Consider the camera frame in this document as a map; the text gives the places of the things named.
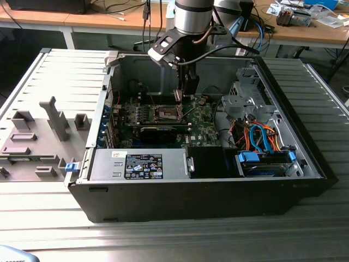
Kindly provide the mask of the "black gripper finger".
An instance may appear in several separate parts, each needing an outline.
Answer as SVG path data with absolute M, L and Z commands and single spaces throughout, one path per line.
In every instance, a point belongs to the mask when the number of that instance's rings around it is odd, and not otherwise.
M 196 67 L 184 67 L 183 94 L 189 97 L 196 93 L 200 77 L 196 74 Z
M 177 66 L 178 90 L 184 91 L 187 71 L 187 66 Z

